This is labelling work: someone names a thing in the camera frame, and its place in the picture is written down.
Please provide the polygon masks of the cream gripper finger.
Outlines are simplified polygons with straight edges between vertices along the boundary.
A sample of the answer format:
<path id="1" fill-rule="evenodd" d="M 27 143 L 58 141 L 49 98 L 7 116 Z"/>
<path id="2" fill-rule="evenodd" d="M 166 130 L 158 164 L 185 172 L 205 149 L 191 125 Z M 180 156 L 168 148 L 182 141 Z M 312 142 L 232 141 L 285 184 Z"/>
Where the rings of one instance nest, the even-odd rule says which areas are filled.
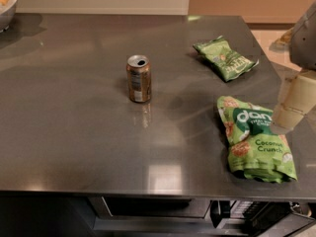
<path id="1" fill-rule="evenodd" d="M 281 83 L 271 131 L 286 134 L 316 106 L 316 71 L 286 75 Z"/>

